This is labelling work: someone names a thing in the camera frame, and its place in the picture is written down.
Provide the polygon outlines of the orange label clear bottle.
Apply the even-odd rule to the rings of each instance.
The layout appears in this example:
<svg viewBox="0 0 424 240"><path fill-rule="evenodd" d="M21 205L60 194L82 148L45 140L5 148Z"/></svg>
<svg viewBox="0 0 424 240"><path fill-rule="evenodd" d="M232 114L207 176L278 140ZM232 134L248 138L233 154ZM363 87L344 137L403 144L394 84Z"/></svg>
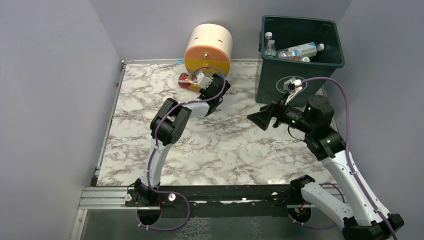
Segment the orange label clear bottle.
<svg viewBox="0 0 424 240"><path fill-rule="evenodd" d="M310 58L307 56L295 56L291 59L292 61L298 61L298 62L310 62Z"/></svg>

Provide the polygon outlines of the green label bottle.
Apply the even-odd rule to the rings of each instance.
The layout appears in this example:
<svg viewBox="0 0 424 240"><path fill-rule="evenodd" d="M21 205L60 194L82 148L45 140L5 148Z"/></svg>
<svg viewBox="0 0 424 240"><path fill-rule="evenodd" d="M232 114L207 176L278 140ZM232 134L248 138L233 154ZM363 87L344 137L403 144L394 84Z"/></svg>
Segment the green label bottle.
<svg viewBox="0 0 424 240"><path fill-rule="evenodd" d="M264 39L266 40L264 55L266 57L276 58L277 57L277 50L276 50L276 46L275 46L275 41L273 40L273 33L272 32L265 32L264 33Z"/></svg>

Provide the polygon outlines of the white label long bottle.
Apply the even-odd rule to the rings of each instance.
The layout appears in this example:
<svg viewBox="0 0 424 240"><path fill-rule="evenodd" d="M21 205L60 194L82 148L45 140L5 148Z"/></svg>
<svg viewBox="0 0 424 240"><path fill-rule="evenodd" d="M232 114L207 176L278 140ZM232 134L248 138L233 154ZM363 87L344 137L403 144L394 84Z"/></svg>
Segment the white label long bottle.
<svg viewBox="0 0 424 240"><path fill-rule="evenodd" d="M304 57L314 57L318 52L321 52L324 49L325 45L323 43L316 44L315 42L309 42L278 50L276 52L276 56L283 60L297 61Z"/></svg>

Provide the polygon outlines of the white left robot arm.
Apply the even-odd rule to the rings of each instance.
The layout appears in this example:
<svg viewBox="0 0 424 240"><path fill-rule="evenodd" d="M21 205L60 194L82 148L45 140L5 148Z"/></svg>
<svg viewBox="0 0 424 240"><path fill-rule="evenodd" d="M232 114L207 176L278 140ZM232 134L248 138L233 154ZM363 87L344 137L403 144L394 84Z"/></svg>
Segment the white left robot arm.
<svg viewBox="0 0 424 240"><path fill-rule="evenodd" d="M152 145L149 157L141 176L134 183L134 191L144 204L151 205L156 201L167 155L181 138L189 119L206 117L215 112L231 87L222 73L208 77L199 72L196 81L201 87L198 98L188 102L168 98L150 123Z"/></svg>

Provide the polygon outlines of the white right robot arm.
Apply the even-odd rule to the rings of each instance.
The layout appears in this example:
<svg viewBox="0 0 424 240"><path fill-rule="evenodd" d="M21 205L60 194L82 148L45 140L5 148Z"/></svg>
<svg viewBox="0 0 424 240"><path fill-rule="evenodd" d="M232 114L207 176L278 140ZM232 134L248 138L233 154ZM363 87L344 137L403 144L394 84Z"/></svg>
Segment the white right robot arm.
<svg viewBox="0 0 424 240"><path fill-rule="evenodd" d="M347 203L325 191L312 177L304 175L290 182L291 197L313 204L341 229L346 240L387 240L405 223L375 196L354 164L348 145L331 127L334 109L322 95L309 97L305 109L288 103L288 96L263 106L248 119L266 130L271 119L277 128L286 124L304 133L307 148L331 173Z"/></svg>

